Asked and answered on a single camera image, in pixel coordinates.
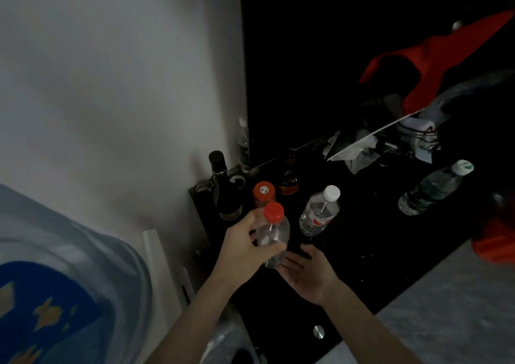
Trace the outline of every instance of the left hand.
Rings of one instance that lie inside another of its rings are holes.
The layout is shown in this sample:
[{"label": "left hand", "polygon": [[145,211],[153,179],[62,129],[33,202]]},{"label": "left hand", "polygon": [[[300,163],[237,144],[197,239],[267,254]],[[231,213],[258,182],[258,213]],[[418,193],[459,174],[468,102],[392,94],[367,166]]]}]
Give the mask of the left hand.
[{"label": "left hand", "polygon": [[249,232],[256,228],[262,219],[263,208],[255,209],[239,223],[227,229],[211,276],[227,282],[233,291],[246,283],[267,259],[286,250],[286,243],[274,243],[266,247],[256,247],[252,244],[255,237],[249,235]]}]

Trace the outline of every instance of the red cap jar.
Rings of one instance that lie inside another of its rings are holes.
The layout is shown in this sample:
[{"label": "red cap jar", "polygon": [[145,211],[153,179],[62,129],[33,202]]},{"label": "red cap jar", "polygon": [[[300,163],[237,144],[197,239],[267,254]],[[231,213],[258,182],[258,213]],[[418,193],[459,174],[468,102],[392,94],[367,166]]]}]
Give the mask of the red cap jar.
[{"label": "red cap jar", "polygon": [[275,187],[270,182],[258,182],[252,191],[254,195],[254,205],[261,208],[268,203],[275,201]]}]

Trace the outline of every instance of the white bottle cap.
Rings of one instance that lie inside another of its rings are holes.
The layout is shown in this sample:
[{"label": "white bottle cap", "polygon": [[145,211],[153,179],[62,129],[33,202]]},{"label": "white bottle cap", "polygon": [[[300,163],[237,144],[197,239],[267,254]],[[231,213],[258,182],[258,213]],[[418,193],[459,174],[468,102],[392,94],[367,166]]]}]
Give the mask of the white bottle cap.
[{"label": "white bottle cap", "polygon": [[451,170],[458,175],[467,175],[474,170],[474,165],[468,160],[460,159],[451,166]]},{"label": "white bottle cap", "polygon": [[247,127],[247,118],[244,115],[240,116],[240,126],[242,128],[246,128]]},{"label": "white bottle cap", "polygon": [[329,185],[324,189],[323,197],[326,201],[332,203],[340,197],[340,190],[334,185]]}]

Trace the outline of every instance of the plastic water bottle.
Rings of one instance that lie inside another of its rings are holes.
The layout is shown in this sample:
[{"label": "plastic water bottle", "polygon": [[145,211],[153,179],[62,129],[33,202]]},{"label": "plastic water bottle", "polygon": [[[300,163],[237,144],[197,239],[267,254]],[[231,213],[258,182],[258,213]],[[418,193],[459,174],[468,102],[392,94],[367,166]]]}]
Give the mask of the plastic water bottle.
[{"label": "plastic water bottle", "polygon": [[399,209],[406,215],[417,215],[458,189],[463,177],[474,170],[467,160],[458,160],[451,167],[437,170],[399,198]]},{"label": "plastic water bottle", "polygon": [[[290,227],[288,219],[284,215],[283,206],[272,201],[265,206],[263,216],[265,217],[265,224],[256,230],[257,245],[268,246],[274,243],[288,243]],[[263,265],[267,268],[275,268],[283,262],[285,256],[286,250],[268,259]]]},{"label": "plastic water bottle", "polygon": [[323,192],[311,196],[299,220],[300,231],[308,237],[324,231],[340,211],[339,197],[340,190],[334,185],[329,185]]},{"label": "plastic water bottle", "polygon": [[238,145],[240,146],[240,167],[243,174],[254,177],[259,172],[259,167],[251,169],[249,167],[249,127],[247,118],[240,116],[241,134],[238,136]]}]

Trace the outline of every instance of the wine bottle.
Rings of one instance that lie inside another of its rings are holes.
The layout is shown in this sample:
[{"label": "wine bottle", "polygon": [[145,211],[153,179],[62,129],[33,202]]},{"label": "wine bottle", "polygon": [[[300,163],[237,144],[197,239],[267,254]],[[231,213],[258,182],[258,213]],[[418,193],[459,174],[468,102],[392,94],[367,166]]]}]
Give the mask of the wine bottle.
[{"label": "wine bottle", "polygon": [[227,221],[236,220],[241,215],[241,198],[236,187],[229,181],[223,153],[213,151],[209,154],[211,171],[215,176],[213,201],[220,217]]}]

